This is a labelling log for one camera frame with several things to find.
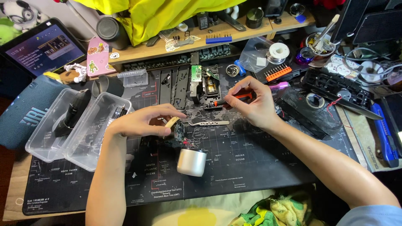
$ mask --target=jbl logo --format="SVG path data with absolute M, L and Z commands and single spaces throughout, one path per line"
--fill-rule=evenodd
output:
M 29 111 L 25 117 L 20 121 L 20 123 L 30 125 L 32 127 L 35 127 L 39 124 L 39 122 L 42 120 L 42 118 L 45 116 L 46 112 L 49 109 L 45 109 L 46 112 L 38 110 L 36 108 L 31 108 L 32 111 Z

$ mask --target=green plush toy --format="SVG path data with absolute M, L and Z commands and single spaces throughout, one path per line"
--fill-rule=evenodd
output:
M 14 23 L 7 17 L 0 18 L 0 45 L 3 45 L 22 34 L 22 32 L 16 30 L 13 25 Z

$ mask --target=sleeve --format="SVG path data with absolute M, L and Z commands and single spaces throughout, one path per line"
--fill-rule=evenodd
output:
M 393 205 L 368 205 L 351 209 L 336 226 L 402 225 L 402 209 Z

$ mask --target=blue speaker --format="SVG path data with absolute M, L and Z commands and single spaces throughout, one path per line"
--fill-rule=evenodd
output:
M 69 86 L 38 76 L 0 116 L 0 145 L 23 148 L 59 93 Z

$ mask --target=silver cylinder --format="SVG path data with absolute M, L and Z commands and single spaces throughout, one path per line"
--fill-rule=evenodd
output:
M 201 177 L 204 174 L 207 153 L 192 148 L 182 148 L 177 163 L 177 172 Z

